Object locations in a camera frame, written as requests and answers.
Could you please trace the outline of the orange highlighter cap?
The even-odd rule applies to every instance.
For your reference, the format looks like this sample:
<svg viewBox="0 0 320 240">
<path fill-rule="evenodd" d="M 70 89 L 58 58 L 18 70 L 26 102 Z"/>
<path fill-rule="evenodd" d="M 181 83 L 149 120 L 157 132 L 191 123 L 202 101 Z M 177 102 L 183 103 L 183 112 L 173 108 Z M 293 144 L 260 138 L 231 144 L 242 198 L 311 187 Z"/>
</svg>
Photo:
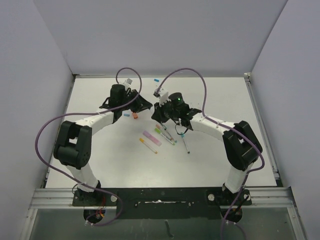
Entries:
<svg viewBox="0 0 320 240">
<path fill-rule="evenodd" d="M 134 119 L 137 119 L 137 118 L 138 118 L 138 114 L 135 113 L 135 112 L 132 113 L 132 116 L 133 116 Z"/>
</svg>

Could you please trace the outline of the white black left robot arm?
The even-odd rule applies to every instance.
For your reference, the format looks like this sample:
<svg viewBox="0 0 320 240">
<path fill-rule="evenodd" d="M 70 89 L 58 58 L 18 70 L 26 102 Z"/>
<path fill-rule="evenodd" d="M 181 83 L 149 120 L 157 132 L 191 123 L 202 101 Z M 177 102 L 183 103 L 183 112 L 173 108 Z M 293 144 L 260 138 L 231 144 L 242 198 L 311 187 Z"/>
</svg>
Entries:
<svg viewBox="0 0 320 240">
<path fill-rule="evenodd" d="M 79 181 L 77 190 L 84 193 L 84 200 L 95 206 L 100 203 L 102 193 L 100 181 L 94 176 L 89 160 L 92 151 L 92 136 L 104 127 L 114 124 L 124 111 L 139 113 L 149 110 L 152 103 L 127 84 L 114 84 L 110 95 L 99 107 L 107 110 L 78 121 L 65 120 L 59 129 L 53 156 L 66 166 L 73 178 Z"/>
</svg>

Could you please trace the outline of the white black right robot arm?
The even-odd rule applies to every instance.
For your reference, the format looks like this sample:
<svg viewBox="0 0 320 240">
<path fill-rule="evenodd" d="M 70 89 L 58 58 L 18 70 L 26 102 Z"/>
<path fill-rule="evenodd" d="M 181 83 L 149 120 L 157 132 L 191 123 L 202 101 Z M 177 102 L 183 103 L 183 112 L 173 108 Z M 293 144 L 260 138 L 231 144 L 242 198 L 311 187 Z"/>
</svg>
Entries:
<svg viewBox="0 0 320 240">
<path fill-rule="evenodd" d="M 224 144 L 231 168 L 223 184 L 223 200 L 230 205 L 241 198 L 240 189 L 245 184 L 248 172 L 262 153 L 262 146 L 246 121 L 238 123 L 223 121 L 205 115 L 203 110 L 191 108 L 180 92 L 169 94 L 167 90 L 155 91 L 158 98 L 151 118 L 160 124 L 172 120 L 190 131 L 205 133 Z"/>
</svg>

